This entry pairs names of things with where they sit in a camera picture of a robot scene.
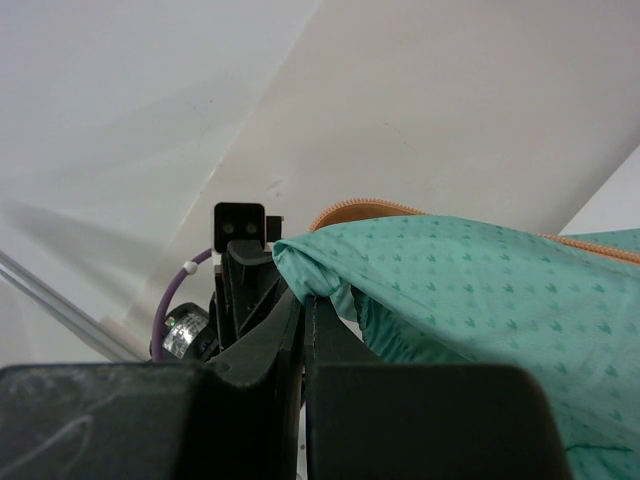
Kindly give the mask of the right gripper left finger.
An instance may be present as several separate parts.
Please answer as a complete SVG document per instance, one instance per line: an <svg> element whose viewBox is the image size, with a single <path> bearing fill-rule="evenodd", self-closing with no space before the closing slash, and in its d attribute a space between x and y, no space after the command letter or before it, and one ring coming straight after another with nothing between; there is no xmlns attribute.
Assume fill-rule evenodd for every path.
<svg viewBox="0 0 640 480"><path fill-rule="evenodd" d="M1 372L5 479L292 479L304 323L285 294L208 363Z"/></svg>

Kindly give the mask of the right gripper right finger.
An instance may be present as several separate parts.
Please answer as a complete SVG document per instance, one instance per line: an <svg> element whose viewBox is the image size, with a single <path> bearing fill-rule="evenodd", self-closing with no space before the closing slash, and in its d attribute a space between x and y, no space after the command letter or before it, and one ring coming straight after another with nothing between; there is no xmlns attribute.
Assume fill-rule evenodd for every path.
<svg viewBox="0 0 640 480"><path fill-rule="evenodd" d="M392 364L330 300L304 304L312 479L567 479L546 397L525 370Z"/></svg>

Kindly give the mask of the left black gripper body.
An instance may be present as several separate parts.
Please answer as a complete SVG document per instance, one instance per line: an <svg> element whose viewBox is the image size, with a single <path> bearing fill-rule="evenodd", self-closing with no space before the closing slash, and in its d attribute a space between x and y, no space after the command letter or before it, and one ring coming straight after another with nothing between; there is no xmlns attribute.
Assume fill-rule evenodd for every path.
<svg viewBox="0 0 640 480"><path fill-rule="evenodd" d="M217 332L219 349L225 350L237 341L232 305L224 271L214 267L214 291L209 302L209 321Z"/></svg>

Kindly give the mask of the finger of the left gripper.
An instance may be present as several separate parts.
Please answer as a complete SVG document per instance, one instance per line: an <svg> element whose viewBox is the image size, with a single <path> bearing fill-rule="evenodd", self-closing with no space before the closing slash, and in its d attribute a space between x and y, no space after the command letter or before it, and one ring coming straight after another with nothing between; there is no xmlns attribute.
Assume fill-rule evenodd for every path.
<svg viewBox="0 0 640 480"><path fill-rule="evenodd" d="M279 300L281 276L272 254L258 240L231 241L226 255L231 314L240 339L264 321Z"/></svg>

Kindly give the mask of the orange and teal jacket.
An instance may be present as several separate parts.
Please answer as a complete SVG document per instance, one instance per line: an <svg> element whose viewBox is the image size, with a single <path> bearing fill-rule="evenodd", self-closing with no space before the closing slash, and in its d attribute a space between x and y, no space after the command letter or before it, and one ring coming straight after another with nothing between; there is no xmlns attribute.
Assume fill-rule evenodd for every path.
<svg viewBox="0 0 640 480"><path fill-rule="evenodd" d="M530 371L575 478L638 477L637 230L546 237L354 204L273 259L297 298L329 298L384 360Z"/></svg>

